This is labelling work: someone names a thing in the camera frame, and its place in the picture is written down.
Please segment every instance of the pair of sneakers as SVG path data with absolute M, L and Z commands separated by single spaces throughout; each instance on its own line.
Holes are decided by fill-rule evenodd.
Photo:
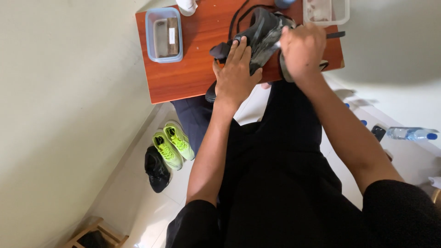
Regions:
M 194 159 L 194 151 L 190 147 L 188 137 L 182 131 L 181 125 L 175 121 L 168 121 L 164 129 L 156 131 L 152 140 L 166 165 L 172 169 L 180 170 L 183 158 Z

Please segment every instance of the wooden tabletop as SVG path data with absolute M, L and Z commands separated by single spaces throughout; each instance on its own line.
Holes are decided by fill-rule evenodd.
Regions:
M 180 62 L 160 64 L 153 62 L 147 55 L 146 12 L 136 13 L 142 56 L 146 68 L 152 104 L 204 95 L 216 80 L 213 73 L 213 57 L 209 50 L 221 42 L 228 41 L 228 30 L 234 13 L 245 0 L 200 0 L 192 16 L 181 15 L 183 37 L 183 59 Z M 273 5 L 274 0 L 251 0 L 239 13 L 238 18 L 256 4 Z M 303 3 L 297 0 L 283 14 L 291 16 L 296 23 L 303 23 Z M 240 25 L 243 31 L 250 25 L 251 14 Z M 338 31 L 337 26 L 326 28 L 327 33 Z M 329 39 L 323 55 L 329 61 L 325 69 L 344 67 L 340 39 Z M 280 80 L 278 58 L 275 53 L 263 67 L 262 82 Z

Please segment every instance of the person's left hand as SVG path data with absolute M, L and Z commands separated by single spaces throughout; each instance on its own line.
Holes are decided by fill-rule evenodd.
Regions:
M 240 45 L 237 40 L 233 41 L 224 68 L 221 69 L 216 60 L 213 62 L 217 78 L 215 104 L 234 111 L 233 114 L 262 79 L 262 68 L 250 76 L 250 60 L 251 47 L 247 46 L 247 38 L 242 36 Z

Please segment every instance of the person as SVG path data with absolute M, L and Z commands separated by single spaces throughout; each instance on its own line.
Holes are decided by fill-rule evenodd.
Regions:
M 441 219 L 428 195 L 404 182 L 318 70 L 325 30 L 284 27 L 281 50 L 295 83 L 272 84 L 253 133 L 233 119 L 262 78 L 262 69 L 249 75 L 246 43 L 233 43 L 222 69 L 213 63 L 214 104 L 203 96 L 172 102 L 197 155 L 166 247 L 439 247 Z M 322 126 L 363 210 L 342 195 L 320 152 Z

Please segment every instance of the sleeve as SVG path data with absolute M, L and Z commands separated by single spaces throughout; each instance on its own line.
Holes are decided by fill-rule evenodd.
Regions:
M 372 183 L 363 197 L 366 224 L 383 242 L 394 247 L 439 247 L 438 211 L 423 190 L 395 180 Z
M 188 203 L 168 225 L 166 248 L 220 247 L 216 207 L 204 200 Z

